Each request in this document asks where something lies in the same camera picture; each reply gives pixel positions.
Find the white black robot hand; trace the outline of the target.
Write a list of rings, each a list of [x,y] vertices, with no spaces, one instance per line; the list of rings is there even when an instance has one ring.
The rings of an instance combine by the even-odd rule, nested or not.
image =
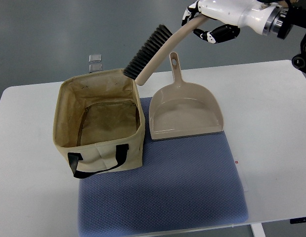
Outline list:
[[[197,0],[187,7],[182,25],[202,14],[227,26],[250,27],[260,35],[279,34],[288,9],[276,2],[258,0]]]

